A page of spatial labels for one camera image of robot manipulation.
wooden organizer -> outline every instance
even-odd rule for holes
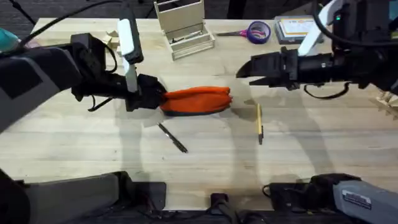
[[[205,3],[203,0],[159,11],[159,6],[177,1],[179,0],[154,2],[157,18],[173,60],[213,48],[215,38],[204,21]]]

pen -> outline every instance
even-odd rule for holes
[[[170,133],[170,131],[167,130],[167,128],[166,128],[165,126],[163,126],[163,124],[157,123],[157,125],[158,125],[158,126],[161,128],[161,130],[166,134],[166,136],[169,137],[169,138],[173,141],[173,143],[175,144],[175,146],[176,146],[180,151],[182,151],[183,153],[188,153],[187,148],[186,148],[182,143],[180,143],[180,141],[179,141],[178,139],[176,139],[176,138],[172,135],[172,133]]]
[[[261,120],[261,106],[257,104],[257,130],[259,133],[259,143],[262,145],[262,139],[264,139],[264,129],[262,127],[262,120]]]

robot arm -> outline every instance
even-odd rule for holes
[[[114,73],[116,68],[105,70],[107,47],[90,34],[73,35],[69,44],[0,54],[0,132],[69,88],[78,101],[93,95],[123,99],[128,111],[158,107],[166,90],[155,77],[136,75],[134,64],[144,59],[136,19],[126,2],[121,12],[118,28],[125,76]]]
[[[369,84],[398,94],[398,43],[391,37],[389,0],[333,0],[324,7],[317,27],[311,30],[299,50],[252,56],[236,75],[264,77],[250,85],[268,85],[296,90],[301,84],[324,85],[350,82],[363,89]],[[329,34],[324,25],[333,23]],[[332,38],[331,54],[306,56],[320,32]]]

yellow pencil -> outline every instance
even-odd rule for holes
[[[259,143],[262,144],[262,139],[264,139],[264,130],[262,127],[262,114],[261,114],[261,106],[257,104],[257,130],[259,133]]]

light wood surface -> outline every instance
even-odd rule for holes
[[[35,29],[49,21],[40,19]],[[326,172],[358,175],[398,191],[398,121],[368,100],[373,91],[353,86],[340,99],[320,101],[300,90],[250,87],[234,75],[251,55],[279,50],[274,36],[264,45],[216,37],[214,49],[173,62],[157,20],[137,22],[145,56],[137,65],[140,73],[158,76],[169,91],[229,86],[231,108],[209,116],[166,118],[159,110],[127,113],[124,103],[114,100],[89,113],[91,98],[79,103],[64,91],[0,134],[0,167],[11,177],[32,182],[126,170],[136,181],[166,182],[168,209],[205,208],[212,192],[230,194],[238,207],[270,208],[262,185]],[[206,21],[213,33],[244,29],[250,22]],[[83,32],[102,38],[115,27],[116,19],[67,19],[37,41],[61,44]],[[320,46],[328,49],[328,41]],[[312,91],[328,95],[341,88],[335,84]],[[262,146],[256,103],[262,106]],[[163,122],[189,154],[181,153],[156,122]]]

